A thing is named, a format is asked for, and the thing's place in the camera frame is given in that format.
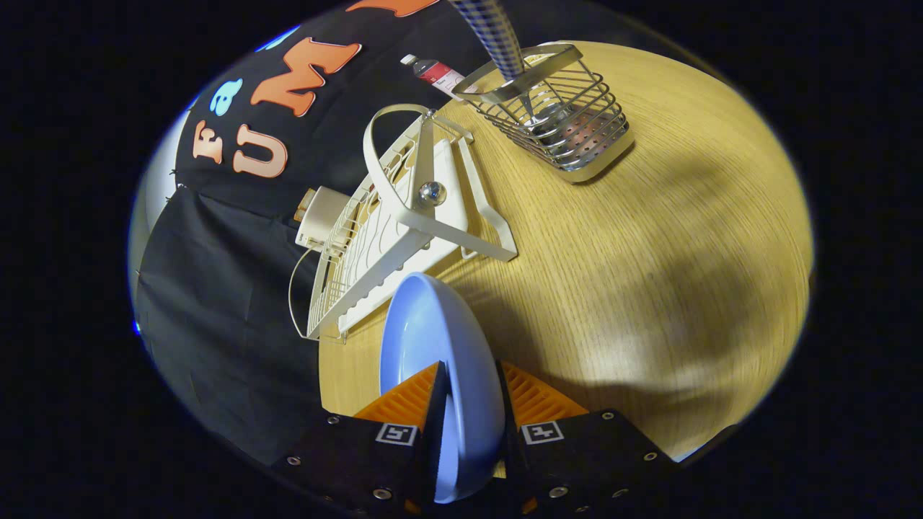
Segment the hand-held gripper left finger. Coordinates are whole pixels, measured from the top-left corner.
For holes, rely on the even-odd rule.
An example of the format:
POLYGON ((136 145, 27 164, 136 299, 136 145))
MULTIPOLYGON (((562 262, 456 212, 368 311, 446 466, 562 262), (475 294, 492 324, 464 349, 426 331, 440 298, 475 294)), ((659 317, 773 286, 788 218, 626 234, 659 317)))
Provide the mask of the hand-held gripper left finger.
POLYGON ((345 518, 420 518, 435 502, 448 388, 435 362, 355 416, 314 410, 270 472, 345 518))

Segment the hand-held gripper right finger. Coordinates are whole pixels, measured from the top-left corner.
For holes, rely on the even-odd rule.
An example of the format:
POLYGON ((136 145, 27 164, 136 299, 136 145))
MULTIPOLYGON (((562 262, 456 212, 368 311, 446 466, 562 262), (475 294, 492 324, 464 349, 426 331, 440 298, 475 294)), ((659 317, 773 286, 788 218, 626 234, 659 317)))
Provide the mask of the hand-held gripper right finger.
POLYGON ((503 392, 505 508, 514 518, 614 518, 627 497, 680 469, 623 414, 589 411, 511 363, 503 392))

